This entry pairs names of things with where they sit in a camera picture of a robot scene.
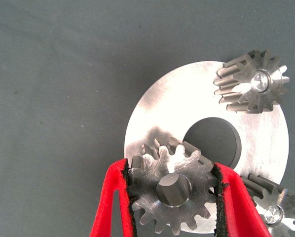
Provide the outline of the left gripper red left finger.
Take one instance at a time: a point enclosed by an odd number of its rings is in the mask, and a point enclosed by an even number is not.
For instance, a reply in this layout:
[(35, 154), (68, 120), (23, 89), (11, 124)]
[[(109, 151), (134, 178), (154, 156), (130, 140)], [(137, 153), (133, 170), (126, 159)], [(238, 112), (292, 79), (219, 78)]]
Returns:
[(129, 164), (126, 158), (111, 164), (103, 181), (101, 197), (90, 232), (91, 237), (110, 237), (112, 224), (113, 195), (119, 192), (119, 207), (123, 235), (125, 237), (136, 237), (136, 223), (134, 212), (131, 207), (131, 197), (128, 191)]

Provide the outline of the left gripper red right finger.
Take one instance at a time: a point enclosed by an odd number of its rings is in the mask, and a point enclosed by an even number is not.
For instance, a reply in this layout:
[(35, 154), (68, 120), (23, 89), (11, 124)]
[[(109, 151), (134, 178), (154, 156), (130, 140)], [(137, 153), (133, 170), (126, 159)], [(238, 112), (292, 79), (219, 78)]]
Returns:
[(241, 179), (230, 167), (215, 162), (218, 178), (216, 237), (269, 237), (267, 227)]

